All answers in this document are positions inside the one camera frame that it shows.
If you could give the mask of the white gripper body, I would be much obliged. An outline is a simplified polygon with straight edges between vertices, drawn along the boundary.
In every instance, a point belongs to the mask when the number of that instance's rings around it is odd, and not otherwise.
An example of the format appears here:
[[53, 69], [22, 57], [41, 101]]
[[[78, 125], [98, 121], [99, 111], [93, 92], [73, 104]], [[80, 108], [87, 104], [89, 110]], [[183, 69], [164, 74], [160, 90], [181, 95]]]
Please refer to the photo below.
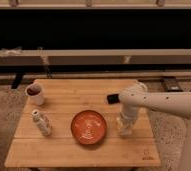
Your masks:
[[138, 112], [138, 107], [123, 106], [120, 116], [124, 123], [134, 124], [138, 118]]

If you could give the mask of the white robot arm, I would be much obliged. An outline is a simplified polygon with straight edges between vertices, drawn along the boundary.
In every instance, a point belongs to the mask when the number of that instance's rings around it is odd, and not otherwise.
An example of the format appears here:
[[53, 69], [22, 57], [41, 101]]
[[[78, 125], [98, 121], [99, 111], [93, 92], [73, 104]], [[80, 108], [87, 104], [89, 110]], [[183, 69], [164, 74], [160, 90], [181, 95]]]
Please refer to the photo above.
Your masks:
[[141, 107], [189, 119], [178, 171], [191, 171], [191, 92], [149, 92], [147, 86], [139, 82], [123, 89], [118, 98], [122, 104], [117, 118], [121, 136], [131, 135]]

